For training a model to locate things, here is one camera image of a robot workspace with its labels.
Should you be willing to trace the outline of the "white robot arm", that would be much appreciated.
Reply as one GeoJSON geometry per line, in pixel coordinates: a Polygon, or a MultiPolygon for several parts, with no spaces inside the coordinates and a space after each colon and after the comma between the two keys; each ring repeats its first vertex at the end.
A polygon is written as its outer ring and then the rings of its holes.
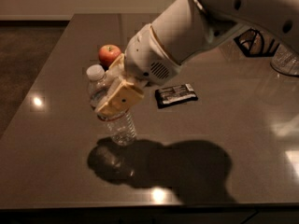
{"type": "Polygon", "coordinates": [[[216,48],[245,26],[299,51],[299,0],[176,0],[128,42],[111,65],[113,79],[95,108],[104,117],[128,110],[146,85],[163,85],[192,56],[216,48]]]}

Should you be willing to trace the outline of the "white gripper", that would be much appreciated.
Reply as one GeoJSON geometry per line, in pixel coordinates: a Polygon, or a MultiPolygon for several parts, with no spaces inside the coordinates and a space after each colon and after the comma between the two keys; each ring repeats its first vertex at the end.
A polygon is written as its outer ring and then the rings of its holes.
{"type": "MultiPolygon", "coordinates": [[[[122,76],[124,66],[128,75],[147,80],[154,85],[163,85],[181,71],[181,66],[174,62],[159,44],[150,24],[146,24],[131,38],[124,54],[121,53],[115,59],[107,73],[112,77],[122,76]]],[[[143,90],[134,82],[115,79],[94,112],[103,117],[112,117],[127,111],[143,98],[143,90]]]]}

